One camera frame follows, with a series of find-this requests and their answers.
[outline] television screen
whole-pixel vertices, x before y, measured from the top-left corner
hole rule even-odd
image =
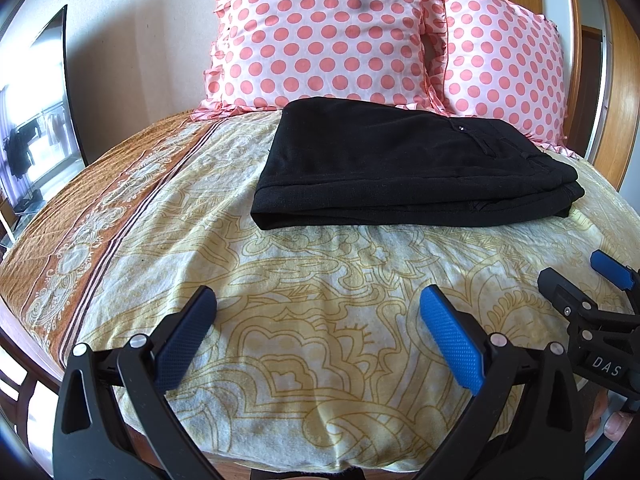
[[[16,59],[0,90],[0,184],[21,230],[85,167],[65,84],[66,6]]]

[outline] pillowcase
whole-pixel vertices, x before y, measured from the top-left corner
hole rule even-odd
[[[221,33],[195,120],[310,96],[431,108],[423,0],[216,1]]]
[[[447,33],[428,67],[444,110],[502,119],[561,151],[566,97],[556,27],[506,0],[440,0]]]

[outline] black pants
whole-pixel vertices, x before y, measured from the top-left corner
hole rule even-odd
[[[251,214],[260,229],[491,226],[566,216],[576,179],[504,121],[314,97],[282,111]]]

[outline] metal screw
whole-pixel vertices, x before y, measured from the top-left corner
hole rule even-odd
[[[549,349],[551,350],[551,353],[556,355],[562,355],[564,353],[564,347],[556,341],[553,341],[551,345],[549,345]]]
[[[505,336],[504,334],[501,334],[500,332],[496,332],[491,334],[489,341],[491,341],[491,344],[494,346],[503,347],[507,345],[509,340],[507,339],[507,336]]]
[[[146,344],[146,335],[136,334],[129,339],[129,344],[132,348],[142,348]]]
[[[76,346],[74,346],[73,354],[76,357],[80,357],[81,355],[84,355],[86,353],[88,348],[88,345],[86,345],[85,343],[78,343]]]

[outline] bed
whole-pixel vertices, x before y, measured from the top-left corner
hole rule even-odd
[[[640,261],[640,218],[587,161],[568,218],[492,228],[313,226],[260,231],[249,211],[281,112],[154,123],[90,165],[0,266],[0,296],[63,369],[76,342],[121,346],[200,285],[214,327],[168,400],[212,460],[271,470],[420,469],[470,394],[418,315],[438,284],[487,332],[567,342],[536,286],[551,266],[608,310],[623,294],[589,268]],[[514,389],[497,432],[508,428]],[[126,423],[141,430],[116,392]]]

